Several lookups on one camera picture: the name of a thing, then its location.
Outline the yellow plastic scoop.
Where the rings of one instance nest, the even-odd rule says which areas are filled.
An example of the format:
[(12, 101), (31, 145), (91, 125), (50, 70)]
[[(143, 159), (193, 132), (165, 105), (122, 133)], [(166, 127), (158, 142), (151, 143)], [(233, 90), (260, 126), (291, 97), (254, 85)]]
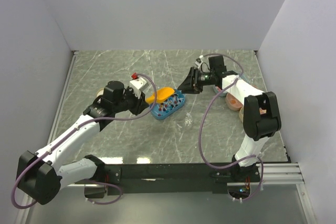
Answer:
[(146, 98), (145, 101), (148, 104), (163, 103), (165, 100), (171, 97), (174, 93), (175, 93), (175, 90), (173, 88), (164, 87), (164, 88), (158, 89), (150, 97)]

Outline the blue lollipop tray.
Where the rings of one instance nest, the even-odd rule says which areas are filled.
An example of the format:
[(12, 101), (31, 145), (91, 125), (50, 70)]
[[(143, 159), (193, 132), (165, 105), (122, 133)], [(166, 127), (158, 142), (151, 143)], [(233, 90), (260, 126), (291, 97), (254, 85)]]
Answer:
[(167, 97), (167, 99), (161, 103), (157, 102), (155, 104), (151, 110), (151, 114), (157, 120), (164, 120), (182, 108), (184, 104), (185, 95), (180, 90), (175, 89), (170, 97)]

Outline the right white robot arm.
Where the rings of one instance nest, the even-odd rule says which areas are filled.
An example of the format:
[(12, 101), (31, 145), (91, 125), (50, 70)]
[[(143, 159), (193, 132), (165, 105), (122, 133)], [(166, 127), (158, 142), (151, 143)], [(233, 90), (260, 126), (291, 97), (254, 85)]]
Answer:
[(199, 56), (178, 90), (184, 94), (199, 94), (204, 86), (217, 86), (219, 94), (227, 93), (244, 108), (243, 142), (234, 155), (230, 175), (241, 182), (248, 175), (264, 144), (281, 129), (281, 118), (275, 93), (263, 92), (242, 79), (243, 73), (227, 70), (222, 54)]

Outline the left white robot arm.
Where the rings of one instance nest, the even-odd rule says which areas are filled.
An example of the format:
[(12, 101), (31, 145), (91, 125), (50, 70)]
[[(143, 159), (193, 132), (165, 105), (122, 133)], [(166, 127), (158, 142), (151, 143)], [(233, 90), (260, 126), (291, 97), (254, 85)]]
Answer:
[(17, 175), (11, 192), (11, 202), (17, 209), (49, 203), (60, 190), (84, 180), (105, 188), (122, 189), (108, 181), (105, 163), (87, 155), (77, 162), (65, 165), (67, 157), (87, 140), (100, 133), (109, 123), (119, 120), (120, 112), (129, 111), (132, 120), (140, 119), (151, 111), (144, 90), (154, 82), (139, 74), (127, 87), (120, 81), (110, 81), (100, 95), (83, 111), (76, 122), (51, 143), (35, 152), (24, 152), (18, 161)]

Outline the beige round jar lid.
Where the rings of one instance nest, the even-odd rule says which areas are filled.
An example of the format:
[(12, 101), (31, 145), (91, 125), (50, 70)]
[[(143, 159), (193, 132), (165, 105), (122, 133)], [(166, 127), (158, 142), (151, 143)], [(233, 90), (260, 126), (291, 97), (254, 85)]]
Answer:
[(97, 92), (97, 98), (102, 97), (103, 92), (104, 92), (104, 88), (100, 89), (100, 90)]

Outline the light blue star candy tray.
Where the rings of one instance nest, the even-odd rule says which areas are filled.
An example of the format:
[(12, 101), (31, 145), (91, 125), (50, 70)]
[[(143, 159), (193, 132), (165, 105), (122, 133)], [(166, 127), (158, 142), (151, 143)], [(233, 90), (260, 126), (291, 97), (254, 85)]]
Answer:
[[(245, 82), (248, 82), (248, 79), (245, 77), (244, 74), (243, 74), (240, 78), (241, 78), (242, 80), (244, 80)], [(217, 86), (215, 86), (215, 85), (212, 85), (212, 88), (213, 88), (213, 91), (214, 91), (216, 94), (218, 94), (218, 93), (222, 90), (221, 88), (219, 88), (219, 87), (217, 87)], [(226, 97), (227, 94), (228, 94), (228, 92), (225, 91), (225, 92), (223, 92), (223, 93), (220, 95), (220, 97)]]

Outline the clear plastic jar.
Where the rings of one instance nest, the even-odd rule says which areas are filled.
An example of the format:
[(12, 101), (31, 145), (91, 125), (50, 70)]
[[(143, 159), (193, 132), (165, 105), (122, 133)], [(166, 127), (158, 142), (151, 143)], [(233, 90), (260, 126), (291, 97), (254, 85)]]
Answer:
[(193, 123), (193, 118), (190, 113), (186, 113), (185, 117), (183, 117), (179, 123), (179, 128), (183, 131), (186, 128), (189, 128)]

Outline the pink lollipop tray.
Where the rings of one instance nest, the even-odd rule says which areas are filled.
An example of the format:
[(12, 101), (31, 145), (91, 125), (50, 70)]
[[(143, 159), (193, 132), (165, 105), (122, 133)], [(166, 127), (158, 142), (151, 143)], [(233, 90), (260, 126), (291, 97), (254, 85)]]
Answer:
[(225, 101), (229, 108), (233, 111), (238, 111), (244, 106), (245, 98), (249, 95), (257, 96), (262, 94), (262, 91), (255, 87), (231, 87), (227, 91)]

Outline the beige gummy candy tray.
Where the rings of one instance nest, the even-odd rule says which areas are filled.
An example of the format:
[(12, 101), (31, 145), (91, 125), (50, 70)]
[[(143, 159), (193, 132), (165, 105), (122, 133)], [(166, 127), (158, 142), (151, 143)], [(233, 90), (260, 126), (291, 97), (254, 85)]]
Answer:
[(239, 116), (241, 122), (243, 122), (243, 120), (244, 120), (244, 107), (242, 107), (242, 108), (239, 110), (238, 116)]

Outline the black base beam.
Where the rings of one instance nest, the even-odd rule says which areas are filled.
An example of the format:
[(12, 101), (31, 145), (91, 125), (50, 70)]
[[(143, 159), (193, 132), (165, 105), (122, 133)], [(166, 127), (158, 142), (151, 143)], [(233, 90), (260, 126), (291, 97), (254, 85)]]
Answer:
[(257, 165), (214, 169), (204, 163), (108, 164), (105, 174), (92, 183), (105, 182), (121, 187), (124, 194), (193, 193), (226, 194), (230, 183), (258, 183), (262, 172)]

